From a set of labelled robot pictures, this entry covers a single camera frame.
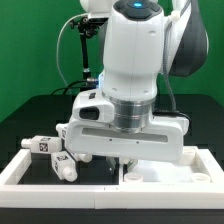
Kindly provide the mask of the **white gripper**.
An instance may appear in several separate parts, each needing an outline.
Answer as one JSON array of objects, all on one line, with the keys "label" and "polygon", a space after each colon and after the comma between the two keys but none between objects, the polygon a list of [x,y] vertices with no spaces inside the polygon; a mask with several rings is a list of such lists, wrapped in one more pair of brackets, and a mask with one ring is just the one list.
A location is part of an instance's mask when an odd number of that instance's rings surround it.
[{"label": "white gripper", "polygon": [[188,128],[189,120],[184,117],[151,116],[148,125],[134,134],[117,132],[108,123],[71,119],[65,148],[73,153],[108,156],[111,170],[116,167],[114,157],[130,159],[127,169],[132,170],[138,160],[178,161]]}]

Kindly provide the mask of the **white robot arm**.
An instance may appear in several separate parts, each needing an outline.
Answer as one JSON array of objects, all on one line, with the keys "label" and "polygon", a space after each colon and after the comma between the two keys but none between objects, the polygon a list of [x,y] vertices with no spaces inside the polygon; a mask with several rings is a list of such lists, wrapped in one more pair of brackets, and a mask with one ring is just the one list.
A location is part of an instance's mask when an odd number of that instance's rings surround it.
[{"label": "white robot arm", "polygon": [[73,153],[177,161],[189,121],[176,112],[154,115],[158,74],[187,77],[208,54],[198,0],[172,0],[164,15],[157,0],[118,0],[90,10],[109,15],[100,87],[80,93],[67,126]]}]

